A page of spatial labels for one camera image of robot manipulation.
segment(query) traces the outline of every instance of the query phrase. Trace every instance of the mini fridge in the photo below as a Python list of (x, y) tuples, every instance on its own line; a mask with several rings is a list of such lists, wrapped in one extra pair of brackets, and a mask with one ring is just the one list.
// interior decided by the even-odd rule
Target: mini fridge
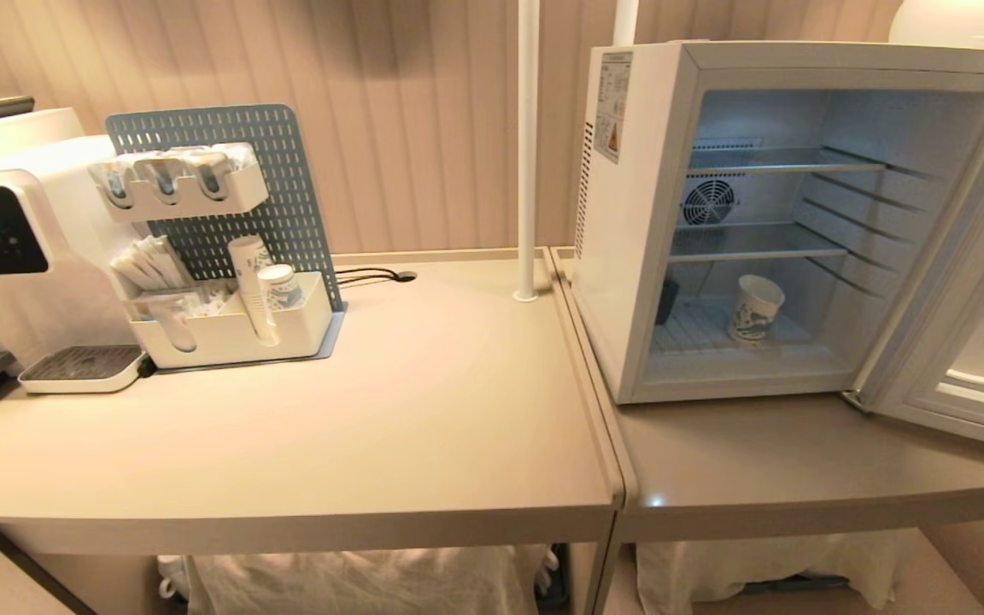
[(618, 404), (840, 392), (984, 440), (984, 50), (596, 48), (575, 249)]

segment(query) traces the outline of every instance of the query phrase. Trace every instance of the fridge vent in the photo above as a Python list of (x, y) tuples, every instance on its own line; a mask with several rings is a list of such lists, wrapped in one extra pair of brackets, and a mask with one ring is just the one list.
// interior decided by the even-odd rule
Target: fridge vent
[(594, 147), (595, 125), (583, 125), (583, 159), (579, 164), (579, 203), (575, 209), (575, 257), (583, 255), (583, 227), (587, 220), (587, 179), (590, 175), (590, 150)]
[(718, 225), (735, 206), (735, 190), (722, 179), (699, 183), (682, 202), (682, 215), (690, 225)]
[[(696, 139), (694, 140), (694, 151), (706, 150), (751, 150), (760, 148), (761, 137), (728, 138), (728, 139)], [(688, 179), (702, 178), (743, 178), (746, 173), (703, 173), (689, 174)]]

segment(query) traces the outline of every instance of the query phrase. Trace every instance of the striped wallpaper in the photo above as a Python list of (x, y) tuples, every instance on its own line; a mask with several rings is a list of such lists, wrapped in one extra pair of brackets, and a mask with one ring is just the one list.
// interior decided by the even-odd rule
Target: striped wallpaper
[[(901, 0), (641, 0), (639, 42), (883, 40)], [(614, 0), (542, 1), (538, 242), (571, 242), (587, 50)], [(337, 252), (515, 229), (514, 0), (0, 0), (0, 97), (112, 113), (285, 103)]]

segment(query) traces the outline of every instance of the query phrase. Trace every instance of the fridge shelf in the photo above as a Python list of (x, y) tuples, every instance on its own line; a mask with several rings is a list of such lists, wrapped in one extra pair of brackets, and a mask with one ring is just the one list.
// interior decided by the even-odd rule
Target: fridge shelf
[(727, 335), (733, 296), (678, 297), (671, 316), (656, 325), (644, 381), (731, 382), (739, 378), (800, 378), (812, 390), (840, 390), (851, 370), (823, 340), (805, 330), (782, 308), (770, 334), (757, 346), (743, 346)]
[[(747, 346), (736, 343), (727, 335), (727, 322), (734, 305), (733, 296), (695, 296), (676, 301), (667, 322), (655, 327), (652, 350), (658, 350), (661, 354), (747, 351)], [(770, 328), (769, 337), (753, 350), (812, 342), (809, 332), (781, 311)]]
[(690, 175), (883, 171), (887, 165), (825, 148), (699, 150), (690, 157)]
[(844, 256), (842, 248), (803, 225), (684, 226), (675, 230), (670, 262), (742, 261), (749, 258)]

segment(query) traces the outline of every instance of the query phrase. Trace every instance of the white pole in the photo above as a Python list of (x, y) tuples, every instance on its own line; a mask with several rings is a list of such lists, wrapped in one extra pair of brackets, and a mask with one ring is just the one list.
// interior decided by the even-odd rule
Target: white pole
[(534, 301), (534, 225), (538, 191), (538, 40), (542, 0), (518, 0), (518, 289)]
[(613, 16), (613, 46), (626, 47), (636, 42), (636, 11), (640, 0), (618, 0)]

